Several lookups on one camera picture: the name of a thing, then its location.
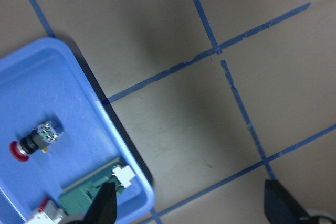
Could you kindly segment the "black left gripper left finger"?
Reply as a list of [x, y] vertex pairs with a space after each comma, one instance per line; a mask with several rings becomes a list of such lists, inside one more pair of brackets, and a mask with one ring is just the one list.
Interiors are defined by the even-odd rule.
[[115, 223], [117, 219], [117, 195], [115, 183], [102, 184], [83, 223]]

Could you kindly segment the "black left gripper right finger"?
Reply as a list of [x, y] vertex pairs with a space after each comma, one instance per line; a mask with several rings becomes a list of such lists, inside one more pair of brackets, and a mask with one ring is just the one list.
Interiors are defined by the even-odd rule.
[[310, 215], [275, 179], [264, 184], [264, 213], [269, 223], [309, 223]]

